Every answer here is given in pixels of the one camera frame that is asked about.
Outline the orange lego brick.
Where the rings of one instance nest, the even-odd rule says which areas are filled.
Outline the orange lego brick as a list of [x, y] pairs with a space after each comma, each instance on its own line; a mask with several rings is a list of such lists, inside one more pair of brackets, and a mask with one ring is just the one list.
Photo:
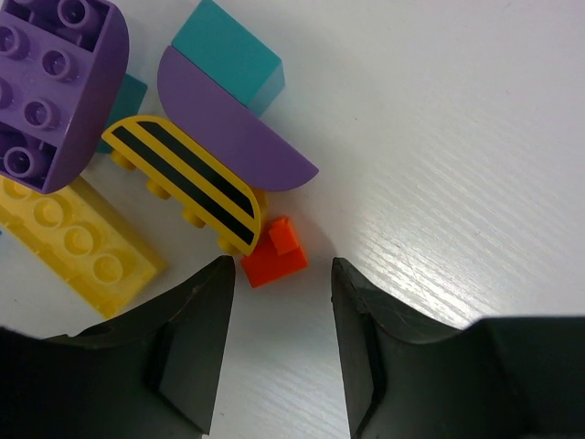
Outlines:
[[252, 288], [271, 284], [309, 265], [290, 217], [272, 221], [254, 251], [240, 263]]

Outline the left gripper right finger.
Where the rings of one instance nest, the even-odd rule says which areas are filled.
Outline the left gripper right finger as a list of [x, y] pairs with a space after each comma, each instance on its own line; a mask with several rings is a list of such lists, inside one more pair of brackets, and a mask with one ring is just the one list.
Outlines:
[[354, 438], [581, 438], [584, 320], [481, 319], [458, 329], [336, 258], [332, 304]]

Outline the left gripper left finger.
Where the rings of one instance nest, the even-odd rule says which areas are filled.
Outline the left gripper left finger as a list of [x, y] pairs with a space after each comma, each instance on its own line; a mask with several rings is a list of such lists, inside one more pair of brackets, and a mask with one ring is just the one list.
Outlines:
[[235, 263], [221, 256], [171, 290], [77, 336], [1, 331], [4, 438], [209, 434]]

